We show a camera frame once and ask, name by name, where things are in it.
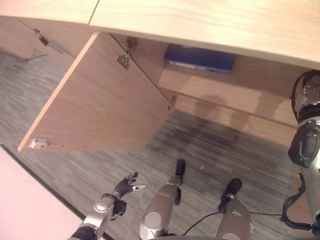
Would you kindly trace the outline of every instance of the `wooden shelf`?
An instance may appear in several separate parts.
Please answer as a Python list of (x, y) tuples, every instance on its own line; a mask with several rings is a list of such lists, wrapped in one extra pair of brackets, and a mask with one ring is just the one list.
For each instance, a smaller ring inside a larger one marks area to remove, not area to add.
[(88, 24), (98, 0), (2, 0), (0, 16)]
[(89, 25), (320, 69), (319, 0), (100, 0)]
[(290, 146), (296, 133), (295, 127), (185, 95), (177, 97), (174, 107), (185, 113), (286, 147)]
[(166, 65), (158, 85), (199, 100), (296, 127), (290, 95), (309, 69), (238, 56), (230, 75)]

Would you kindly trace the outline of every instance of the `cabinet door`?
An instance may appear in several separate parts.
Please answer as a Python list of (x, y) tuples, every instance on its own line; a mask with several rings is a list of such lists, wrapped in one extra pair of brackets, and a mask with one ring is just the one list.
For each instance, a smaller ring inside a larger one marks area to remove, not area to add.
[[(171, 114), (170, 104), (107, 33), (95, 32), (35, 119), (21, 152), (143, 148)], [(45, 148), (30, 148), (46, 139)]]

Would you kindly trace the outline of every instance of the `cable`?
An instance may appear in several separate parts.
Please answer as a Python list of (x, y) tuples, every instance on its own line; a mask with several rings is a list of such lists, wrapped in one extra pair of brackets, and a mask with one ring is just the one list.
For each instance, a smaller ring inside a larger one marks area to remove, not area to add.
[(304, 176), (302, 175), (301, 172), (298, 175), (301, 180), (301, 186), (298, 188), (298, 193), (296, 195), (290, 196), (284, 201), (283, 206), (282, 206), (282, 214), (280, 217), (280, 221), (284, 222), (290, 228), (310, 231), (313, 229), (313, 225), (308, 224), (308, 223), (291, 221), (287, 215), (288, 209), (301, 197), (301, 195), (306, 190)]
[[(202, 220), (204, 220), (207, 217), (210, 217), (212, 215), (216, 215), (216, 214), (220, 214), (221, 212), (217, 211), (211, 214), (208, 214), (206, 216), (204, 216), (203, 218), (201, 218), (199, 221), (197, 221), (195, 224), (193, 224), (191, 227), (188, 228), (187, 231), (185, 231), (184, 234), (182, 234), (182, 236), (185, 236), (193, 227), (195, 227), (198, 223), (200, 223)], [(250, 211), (250, 214), (257, 214), (257, 215), (265, 215), (265, 216), (282, 216), (282, 214), (273, 214), (273, 213), (263, 213), (263, 212), (254, 212), (254, 211)]]
[(191, 227), (189, 227), (189, 229), (187, 231), (185, 231), (184, 234), (182, 234), (182, 236), (186, 235), (194, 226), (196, 226), (198, 223), (200, 223), (203, 219), (210, 217), (212, 215), (216, 215), (216, 214), (220, 214), (221, 212), (217, 211), (211, 214), (208, 214), (207, 216), (204, 216), (203, 218), (201, 218), (199, 221), (197, 221), (195, 224), (193, 224)]
[(282, 214), (262, 213), (262, 212), (254, 212), (254, 211), (250, 211), (249, 213), (250, 214), (265, 215), (265, 216), (282, 216)]
[(41, 54), (41, 55), (38, 55), (38, 56), (35, 56), (35, 57), (32, 57), (32, 58), (26, 58), (26, 59), (21, 60), (21, 59), (19, 59), (16, 55), (13, 55), (13, 54), (11, 54), (11, 53), (9, 53), (9, 52), (0, 51), (0, 53), (1, 53), (1, 54), (7, 54), (7, 55), (15, 58), (15, 59), (16, 59), (18, 62), (20, 62), (20, 63), (29, 62), (29, 61), (31, 61), (31, 60), (34, 60), (34, 59), (37, 59), (37, 58), (40, 58), (40, 57), (43, 57), (43, 56), (47, 56), (47, 54)]

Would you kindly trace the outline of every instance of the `blue box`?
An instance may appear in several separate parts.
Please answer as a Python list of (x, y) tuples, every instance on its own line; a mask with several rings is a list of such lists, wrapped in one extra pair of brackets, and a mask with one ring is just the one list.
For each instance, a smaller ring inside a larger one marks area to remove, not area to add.
[(227, 52), (170, 44), (165, 54), (165, 61), (192, 69), (230, 74), (237, 55)]

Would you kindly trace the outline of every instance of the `silver metal part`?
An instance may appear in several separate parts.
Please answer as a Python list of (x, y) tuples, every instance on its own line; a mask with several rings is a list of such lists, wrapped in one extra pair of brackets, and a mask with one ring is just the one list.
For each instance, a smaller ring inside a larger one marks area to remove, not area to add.
[(140, 223), (142, 240), (163, 237), (168, 232), (177, 188), (181, 185), (179, 176), (172, 177), (153, 197)]
[(139, 191), (139, 190), (143, 190), (145, 188), (146, 188), (145, 184), (139, 184), (139, 185), (132, 186), (133, 191)]
[(311, 120), (315, 120), (315, 123), (320, 126), (320, 116), (314, 116), (314, 117), (308, 118), (308, 119), (300, 122), (298, 125), (298, 129)]
[(107, 223), (111, 220), (114, 211), (114, 201), (112, 198), (104, 197), (100, 199), (94, 206), (91, 213), (84, 219), (82, 225), (94, 226), (97, 239), (99, 239), (105, 231)]
[(248, 210), (233, 196), (228, 203), (216, 237), (225, 240), (249, 240), (252, 231), (253, 225)]
[(308, 168), (301, 167), (305, 181), (305, 192), (313, 221), (320, 214), (320, 153)]
[(302, 89), (300, 96), (295, 101), (294, 110), (299, 116), (299, 111), (310, 105), (316, 105), (320, 103), (320, 76), (314, 75)]

